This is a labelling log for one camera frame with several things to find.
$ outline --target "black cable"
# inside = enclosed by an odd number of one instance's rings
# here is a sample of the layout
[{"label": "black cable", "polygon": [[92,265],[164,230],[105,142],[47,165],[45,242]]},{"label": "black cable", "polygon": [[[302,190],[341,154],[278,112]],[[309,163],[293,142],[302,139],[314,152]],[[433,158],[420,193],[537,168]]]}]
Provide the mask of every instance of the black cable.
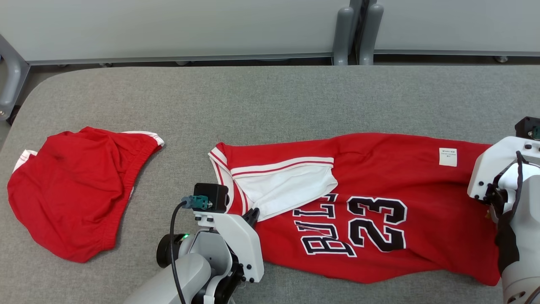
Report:
[{"label": "black cable", "polygon": [[527,298],[525,301],[525,304],[532,304],[532,302],[536,299],[536,297],[540,294],[540,286],[538,286],[535,291],[531,293],[531,295]]},{"label": "black cable", "polygon": [[519,204],[519,200],[521,198],[521,189],[523,188],[523,164],[529,164],[528,161],[525,160],[523,155],[521,155],[521,152],[516,151],[516,157],[517,157],[517,189],[516,189],[516,201],[514,202],[514,205],[512,205],[512,217],[516,214],[517,211],[517,205]]},{"label": "black cable", "polygon": [[178,281],[178,273],[176,271],[176,261],[174,260],[174,249],[173,249],[173,244],[174,244],[174,220],[176,219],[176,214],[178,213],[178,210],[183,206],[185,205],[187,202],[186,201],[183,201],[181,203],[178,204],[178,206],[176,206],[176,208],[174,209],[174,212],[172,213],[172,218],[171,218],[171,229],[169,231],[169,247],[171,250],[169,250],[171,252],[171,266],[172,266],[172,275],[174,277],[174,283],[176,284],[176,290],[178,291],[178,296],[180,297],[180,302],[182,304],[186,304],[186,301],[184,300],[184,295],[182,294],[182,288],[180,288],[180,282]]}]

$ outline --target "white fabric lining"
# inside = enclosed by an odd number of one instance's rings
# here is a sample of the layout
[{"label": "white fabric lining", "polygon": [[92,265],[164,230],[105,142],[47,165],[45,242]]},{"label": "white fabric lining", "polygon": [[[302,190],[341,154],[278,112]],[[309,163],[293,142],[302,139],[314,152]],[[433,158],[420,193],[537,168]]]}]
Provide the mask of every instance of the white fabric lining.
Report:
[{"label": "white fabric lining", "polygon": [[15,168],[13,168],[13,172],[15,172],[15,170],[22,166],[28,160],[28,158],[30,158],[30,155],[36,156],[37,152],[32,150],[24,150],[23,153],[19,156],[19,159],[15,164]]},{"label": "white fabric lining", "polygon": [[238,185],[238,183],[236,181],[234,182],[234,184],[237,186],[238,192],[240,193],[240,199],[242,200],[242,215],[244,215],[244,214],[246,214],[247,210],[251,208],[251,206],[247,205],[248,204],[247,203],[247,196],[242,191],[242,188],[240,188],[240,186]]},{"label": "white fabric lining", "polygon": [[299,208],[330,193],[338,184],[330,166],[289,167],[274,174],[233,177],[259,208],[259,221]]}]

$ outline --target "white jersey trim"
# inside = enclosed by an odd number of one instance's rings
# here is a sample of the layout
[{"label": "white jersey trim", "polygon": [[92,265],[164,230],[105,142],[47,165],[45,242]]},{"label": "white jersey trim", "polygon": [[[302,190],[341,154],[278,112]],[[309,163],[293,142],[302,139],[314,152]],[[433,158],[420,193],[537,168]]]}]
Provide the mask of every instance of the white jersey trim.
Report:
[{"label": "white jersey trim", "polygon": [[122,133],[146,134],[146,135],[150,136],[151,138],[155,139],[158,142],[158,145],[163,147],[163,145],[165,144],[165,141],[162,140],[161,137],[159,137],[159,135],[157,135],[156,133],[153,133],[153,132],[148,132],[148,131],[126,131],[126,132],[122,132]]},{"label": "white jersey trim", "polygon": [[208,155],[210,156],[210,158],[215,159],[215,161],[227,166],[227,157],[223,154],[223,152],[218,149],[218,147],[213,148],[212,151],[208,153]]},{"label": "white jersey trim", "polygon": [[239,167],[231,169],[233,177],[259,176],[275,174],[284,170],[300,166],[326,166],[334,167],[333,157],[297,157],[279,163],[265,164],[261,166]]},{"label": "white jersey trim", "polygon": [[22,166],[30,158],[30,155],[36,156],[37,152],[32,150],[24,150],[23,153],[19,156],[17,163],[15,163],[15,168],[13,168],[13,172],[15,172],[15,170]]}]

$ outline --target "red basketball jersey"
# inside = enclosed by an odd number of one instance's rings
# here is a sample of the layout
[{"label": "red basketball jersey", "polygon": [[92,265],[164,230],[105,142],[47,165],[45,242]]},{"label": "red basketball jersey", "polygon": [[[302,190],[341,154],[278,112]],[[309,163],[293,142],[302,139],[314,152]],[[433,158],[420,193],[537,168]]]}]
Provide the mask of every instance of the red basketball jersey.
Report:
[{"label": "red basketball jersey", "polygon": [[263,258],[371,283],[446,269],[494,286],[488,207],[467,195],[488,145],[397,134],[235,147],[210,153],[228,213],[259,208]]}]

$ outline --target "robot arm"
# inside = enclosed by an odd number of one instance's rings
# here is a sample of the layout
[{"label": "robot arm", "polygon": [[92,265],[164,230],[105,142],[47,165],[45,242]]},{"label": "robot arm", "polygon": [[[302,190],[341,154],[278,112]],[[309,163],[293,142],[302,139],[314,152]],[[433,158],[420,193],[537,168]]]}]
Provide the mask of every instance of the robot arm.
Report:
[{"label": "robot arm", "polygon": [[[516,125],[517,135],[531,119]],[[525,134],[506,137],[479,156],[468,187],[497,223],[503,303],[540,303],[540,123]]]},{"label": "robot arm", "polygon": [[164,270],[139,287],[124,304],[180,304],[173,280],[171,250],[185,303],[227,304],[243,281],[259,282],[264,274],[259,236],[253,229],[258,209],[244,216],[225,214],[228,189],[217,184],[195,185],[183,201],[193,209],[200,229],[194,235],[165,235],[156,252]]}]

